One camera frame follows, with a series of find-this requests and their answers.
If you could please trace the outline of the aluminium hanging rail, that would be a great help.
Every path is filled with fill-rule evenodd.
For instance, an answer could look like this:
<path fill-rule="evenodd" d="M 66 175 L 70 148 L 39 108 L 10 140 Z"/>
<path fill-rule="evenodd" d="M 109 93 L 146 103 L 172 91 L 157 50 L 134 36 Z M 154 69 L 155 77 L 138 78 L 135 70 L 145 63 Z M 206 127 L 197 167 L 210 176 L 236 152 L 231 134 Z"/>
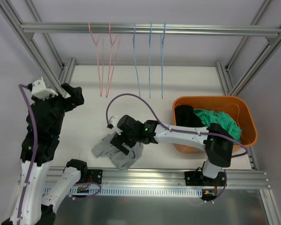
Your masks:
<path fill-rule="evenodd" d="M 157 34 L 276 38 L 281 28 L 260 25 L 181 25 L 100 22 L 23 22 L 25 33 Z"/>

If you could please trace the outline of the green tank top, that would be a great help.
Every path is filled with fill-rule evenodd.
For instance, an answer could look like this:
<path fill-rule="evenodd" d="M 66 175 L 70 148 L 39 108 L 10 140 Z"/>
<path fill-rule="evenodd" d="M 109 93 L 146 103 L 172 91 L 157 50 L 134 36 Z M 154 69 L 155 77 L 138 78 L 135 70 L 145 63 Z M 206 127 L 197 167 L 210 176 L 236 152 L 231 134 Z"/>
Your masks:
<path fill-rule="evenodd" d="M 211 123 L 216 123 L 228 132 L 228 134 L 236 141 L 240 142 L 242 130 L 228 114 L 203 109 L 196 109 L 194 110 L 194 113 L 200 118 L 205 127 L 209 127 Z"/>

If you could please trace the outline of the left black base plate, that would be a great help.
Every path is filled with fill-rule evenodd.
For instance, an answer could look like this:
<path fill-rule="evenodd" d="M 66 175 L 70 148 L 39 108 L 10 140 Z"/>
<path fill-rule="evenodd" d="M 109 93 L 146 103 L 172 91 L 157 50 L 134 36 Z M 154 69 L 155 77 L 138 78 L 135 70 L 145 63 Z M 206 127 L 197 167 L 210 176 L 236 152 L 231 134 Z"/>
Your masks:
<path fill-rule="evenodd" d="M 93 168 L 88 169 L 87 182 L 93 182 L 93 183 L 101 184 L 102 178 L 103 178 L 103 170 L 93 169 Z"/>

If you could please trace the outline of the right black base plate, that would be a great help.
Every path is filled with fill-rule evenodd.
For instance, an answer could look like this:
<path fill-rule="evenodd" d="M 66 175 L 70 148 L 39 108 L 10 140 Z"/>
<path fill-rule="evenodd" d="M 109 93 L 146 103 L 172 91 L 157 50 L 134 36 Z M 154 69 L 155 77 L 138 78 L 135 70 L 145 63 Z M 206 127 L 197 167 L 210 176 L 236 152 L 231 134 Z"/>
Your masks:
<path fill-rule="evenodd" d="M 203 175 L 203 172 L 201 171 L 200 167 L 199 170 L 196 171 L 186 171 L 184 172 L 185 176 L 185 185 L 186 186 L 204 186 L 204 187 L 223 187 L 226 184 L 226 173 L 225 172 L 219 172 L 217 177 L 212 179 L 208 178 Z"/>

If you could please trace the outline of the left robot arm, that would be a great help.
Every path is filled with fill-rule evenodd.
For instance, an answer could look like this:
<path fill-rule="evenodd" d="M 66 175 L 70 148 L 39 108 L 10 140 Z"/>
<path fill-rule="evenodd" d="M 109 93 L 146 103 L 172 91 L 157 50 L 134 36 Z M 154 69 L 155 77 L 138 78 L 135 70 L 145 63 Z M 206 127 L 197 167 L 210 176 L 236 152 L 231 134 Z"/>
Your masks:
<path fill-rule="evenodd" d="M 19 89 L 28 108 L 27 134 L 21 150 L 21 182 L 11 216 L 4 225 L 52 225 L 58 208 L 70 188 L 88 178 L 87 163 L 77 159 L 67 162 L 61 178 L 47 194 L 43 194 L 45 180 L 59 145 L 64 116 L 84 104 L 81 87 L 61 85 L 69 94 L 46 87 L 42 79 Z"/>

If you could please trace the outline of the grey tank top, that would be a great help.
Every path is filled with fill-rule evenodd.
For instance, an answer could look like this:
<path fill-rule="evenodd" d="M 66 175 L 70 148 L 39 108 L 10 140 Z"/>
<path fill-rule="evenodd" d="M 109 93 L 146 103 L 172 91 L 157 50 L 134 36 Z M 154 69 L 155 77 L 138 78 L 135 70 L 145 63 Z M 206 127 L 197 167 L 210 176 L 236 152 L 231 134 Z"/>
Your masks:
<path fill-rule="evenodd" d="M 110 141 L 115 136 L 116 132 L 108 134 L 102 141 L 92 148 L 92 153 L 96 158 L 109 158 L 110 161 L 120 170 L 128 170 L 142 156 L 144 144 L 137 142 L 132 148 L 124 144 L 129 150 L 128 155 L 125 155 Z"/>

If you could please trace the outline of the pink hanger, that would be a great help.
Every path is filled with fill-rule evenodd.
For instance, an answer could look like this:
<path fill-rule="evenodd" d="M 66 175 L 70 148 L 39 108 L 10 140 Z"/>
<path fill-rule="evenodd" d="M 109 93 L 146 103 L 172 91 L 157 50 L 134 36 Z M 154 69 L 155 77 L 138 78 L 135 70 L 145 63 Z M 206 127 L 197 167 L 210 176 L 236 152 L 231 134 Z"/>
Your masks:
<path fill-rule="evenodd" d="M 88 22 L 88 29 L 91 39 L 95 45 L 96 49 L 96 63 L 97 63 L 97 71 L 98 71 L 98 79 L 99 79 L 99 96 L 103 96 L 103 81 L 104 81 L 104 36 L 103 34 L 99 34 L 98 38 L 95 39 L 91 22 Z M 99 56 L 99 43 L 102 42 L 102 63 L 100 64 L 100 56 Z"/>
<path fill-rule="evenodd" d="M 112 37 L 112 24 L 109 23 L 109 37 L 110 37 L 110 58 L 109 58 L 109 66 L 108 66 L 108 76 L 107 76 L 107 85 L 106 85 L 106 92 L 105 97 L 109 96 L 111 82 L 114 74 L 114 69 L 119 53 L 119 47 L 121 42 L 121 34 L 116 34 L 115 38 Z"/>

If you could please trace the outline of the blue hanger of red top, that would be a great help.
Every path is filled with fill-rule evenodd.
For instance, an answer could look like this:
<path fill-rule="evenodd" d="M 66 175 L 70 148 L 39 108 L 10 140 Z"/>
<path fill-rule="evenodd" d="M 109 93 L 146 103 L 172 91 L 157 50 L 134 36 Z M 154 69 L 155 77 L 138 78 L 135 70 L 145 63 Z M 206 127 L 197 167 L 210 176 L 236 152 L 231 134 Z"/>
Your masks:
<path fill-rule="evenodd" d="M 163 99 L 163 62 L 164 62 L 164 40 L 166 33 L 166 23 L 163 26 L 163 34 L 160 35 L 160 52 L 161 52 L 161 98 Z"/>

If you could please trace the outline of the blue hanger of green top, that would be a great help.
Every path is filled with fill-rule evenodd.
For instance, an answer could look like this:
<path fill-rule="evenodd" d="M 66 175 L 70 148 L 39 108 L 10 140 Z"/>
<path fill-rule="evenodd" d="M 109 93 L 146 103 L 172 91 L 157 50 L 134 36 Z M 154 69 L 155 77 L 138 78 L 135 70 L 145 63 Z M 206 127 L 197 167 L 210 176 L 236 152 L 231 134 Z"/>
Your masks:
<path fill-rule="evenodd" d="M 152 38 L 152 23 L 150 23 L 150 32 L 148 38 L 148 46 L 149 46 L 149 53 L 148 53 L 148 85 L 149 85 L 149 98 L 151 98 L 151 38 Z"/>

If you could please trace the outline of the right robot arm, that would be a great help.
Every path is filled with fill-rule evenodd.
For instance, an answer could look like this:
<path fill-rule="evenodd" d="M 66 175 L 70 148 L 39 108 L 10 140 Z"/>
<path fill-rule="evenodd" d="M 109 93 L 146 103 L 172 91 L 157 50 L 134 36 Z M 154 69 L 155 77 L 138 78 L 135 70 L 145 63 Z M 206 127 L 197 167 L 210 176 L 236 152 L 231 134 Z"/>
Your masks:
<path fill-rule="evenodd" d="M 181 127 L 162 124 L 157 120 L 142 123 L 129 115 L 111 116 L 107 127 L 115 129 L 116 134 L 110 143 L 125 155 L 137 143 L 171 143 L 192 146 L 206 152 L 200 181 L 205 186 L 212 185 L 223 168 L 230 167 L 233 139 L 217 124 L 209 127 Z"/>

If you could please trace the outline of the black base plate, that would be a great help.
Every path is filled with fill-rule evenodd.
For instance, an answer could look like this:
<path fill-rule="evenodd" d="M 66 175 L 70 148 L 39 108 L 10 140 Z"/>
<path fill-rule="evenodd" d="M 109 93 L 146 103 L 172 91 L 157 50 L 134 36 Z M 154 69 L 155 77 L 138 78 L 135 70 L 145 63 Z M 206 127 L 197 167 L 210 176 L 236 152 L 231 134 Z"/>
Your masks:
<path fill-rule="evenodd" d="M 212 179 L 208 178 L 203 175 L 203 172 L 201 171 L 200 167 L 199 170 L 196 171 L 186 171 L 184 172 L 185 176 L 185 185 L 186 186 L 204 186 L 204 187 L 223 187 L 226 184 L 226 173 L 225 172 L 219 172 L 217 177 Z"/>
<path fill-rule="evenodd" d="M 103 170 L 93 169 L 93 168 L 88 169 L 87 182 L 93 182 L 93 183 L 101 184 L 102 178 L 103 178 Z"/>

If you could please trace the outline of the aluminium front rail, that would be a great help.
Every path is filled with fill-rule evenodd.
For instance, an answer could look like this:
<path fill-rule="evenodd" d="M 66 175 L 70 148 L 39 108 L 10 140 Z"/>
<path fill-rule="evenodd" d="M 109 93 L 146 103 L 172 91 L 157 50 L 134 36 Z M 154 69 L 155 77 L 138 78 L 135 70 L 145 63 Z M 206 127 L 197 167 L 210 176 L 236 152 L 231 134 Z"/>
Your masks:
<path fill-rule="evenodd" d="M 121 171 L 103 168 L 101 185 L 109 187 L 182 187 L 186 170 L 180 169 L 130 169 Z M 228 188 L 270 189 L 271 181 L 265 171 L 227 170 Z"/>

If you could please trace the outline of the black tank top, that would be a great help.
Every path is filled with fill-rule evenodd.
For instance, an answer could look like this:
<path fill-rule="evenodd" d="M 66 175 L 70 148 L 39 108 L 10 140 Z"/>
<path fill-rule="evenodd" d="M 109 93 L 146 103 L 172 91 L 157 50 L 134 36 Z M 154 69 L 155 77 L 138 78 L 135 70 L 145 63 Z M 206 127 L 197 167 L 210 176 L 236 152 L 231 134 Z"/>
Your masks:
<path fill-rule="evenodd" d="M 179 105 L 175 108 L 176 125 L 189 128 L 200 128 L 205 125 L 194 113 L 194 108 L 190 105 Z"/>

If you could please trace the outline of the blue hanger of white top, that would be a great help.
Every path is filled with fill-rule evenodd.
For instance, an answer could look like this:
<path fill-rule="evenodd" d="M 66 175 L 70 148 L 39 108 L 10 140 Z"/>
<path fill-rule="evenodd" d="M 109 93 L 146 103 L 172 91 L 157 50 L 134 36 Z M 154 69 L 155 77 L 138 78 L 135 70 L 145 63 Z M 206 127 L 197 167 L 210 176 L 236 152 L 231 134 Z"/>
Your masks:
<path fill-rule="evenodd" d="M 137 53 L 136 53 L 136 23 L 133 24 L 133 58 L 134 58 L 134 67 L 135 67 L 135 73 L 136 73 L 136 79 L 137 79 L 137 87 L 138 87 L 138 94 L 139 97 L 141 97 L 141 89 L 140 89 L 140 79 L 139 79 L 139 73 L 137 68 Z"/>

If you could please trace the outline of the orange plastic basket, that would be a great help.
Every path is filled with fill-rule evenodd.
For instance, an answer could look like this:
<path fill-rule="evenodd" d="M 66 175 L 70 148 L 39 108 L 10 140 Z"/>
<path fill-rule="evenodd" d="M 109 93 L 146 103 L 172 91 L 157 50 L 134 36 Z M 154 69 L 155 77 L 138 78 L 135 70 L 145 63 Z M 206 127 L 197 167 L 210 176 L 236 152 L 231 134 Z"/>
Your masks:
<path fill-rule="evenodd" d="M 177 98 L 172 106 L 173 125 L 176 125 L 175 108 L 180 105 L 190 105 L 194 109 L 214 110 L 228 114 L 242 130 L 240 142 L 245 147 L 253 146 L 258 138 L 255 123 L 248 105 L 234 96 L 182 96 Z"/>

